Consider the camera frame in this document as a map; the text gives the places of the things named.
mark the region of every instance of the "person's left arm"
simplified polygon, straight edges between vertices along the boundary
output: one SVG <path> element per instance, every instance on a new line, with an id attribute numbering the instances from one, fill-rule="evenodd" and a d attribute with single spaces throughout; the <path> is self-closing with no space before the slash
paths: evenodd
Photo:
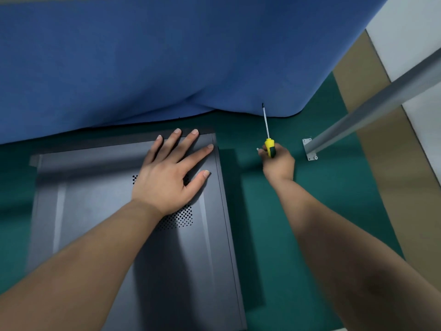
<path id="1" fill-rule="evenodd" d="M 132 200 L 0 296 L 2 330 L 100 330 L 124 277 L 162 217 L 188 203 L 205 182 L 202 171 L 183 178 L 213 146 L 181 160 L 197 138 L 190 133 L 173 151 L 179 129 L 148 151 Z"/>

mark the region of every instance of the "white wall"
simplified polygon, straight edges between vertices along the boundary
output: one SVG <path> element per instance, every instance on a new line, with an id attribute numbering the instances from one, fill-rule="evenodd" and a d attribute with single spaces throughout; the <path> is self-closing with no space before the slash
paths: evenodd
<path id="1" fill-rule="evenodd" d="M 388 0 L 367 32 L 394 81 L 441 48 L 441 0 Z M 441 83 L 403 107 L 441 183 Z"/>

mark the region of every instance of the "metal bracket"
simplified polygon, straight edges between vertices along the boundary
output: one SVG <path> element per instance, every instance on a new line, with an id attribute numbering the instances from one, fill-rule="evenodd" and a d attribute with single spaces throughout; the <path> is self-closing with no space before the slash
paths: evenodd
<path id="1" fill-rule="evenodd" d="M 312 138 L 302 139 L 302 141 L 303 141 L 303 147 L 305 147 L 305 145 L 306 145 L 307 143 L 309 143 L 311 140 L 312 140 Z M 311 161 L 311 160 L 317 160 L 317 159 L 318 159 L 317 154 L 316 154 L 315 152 L 307 153 L 307 154 L 306 154 L 306 157 L 308 158 L 309 161 Z"/>

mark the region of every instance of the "yellow screwdriver handle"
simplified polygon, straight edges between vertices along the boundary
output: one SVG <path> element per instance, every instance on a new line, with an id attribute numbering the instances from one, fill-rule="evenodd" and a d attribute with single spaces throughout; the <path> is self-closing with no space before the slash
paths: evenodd
<path id="1" fill-rule="evenodd" d="M 274 158 L 276 155 L 276 148 L 274 147 L 274 140 L 271 138 L 267 138 L 265 140 L 265 146 L 266 146 L 266 149 L 268 150 L 268 156 L 270 158 Z"/>

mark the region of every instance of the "gray metal case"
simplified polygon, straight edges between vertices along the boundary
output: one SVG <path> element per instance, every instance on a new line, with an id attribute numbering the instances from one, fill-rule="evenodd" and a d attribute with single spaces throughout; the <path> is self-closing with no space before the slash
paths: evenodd
<path id="1" fill-rule="evenodd" d="M 161 134 L 167 137 L 170 132 Z M 37 166 L 37 187 L 28 271 L 130 201 L 143 158 L 157 135 L 92 140 L 31 158 Z M 103 330 L 246 329 L 215 134 L 201 134 L 189 153 L 210 143 L 214 151 L 189 172 L 191 179 L 209 170 L 205 186 L 151 234 Z"/>

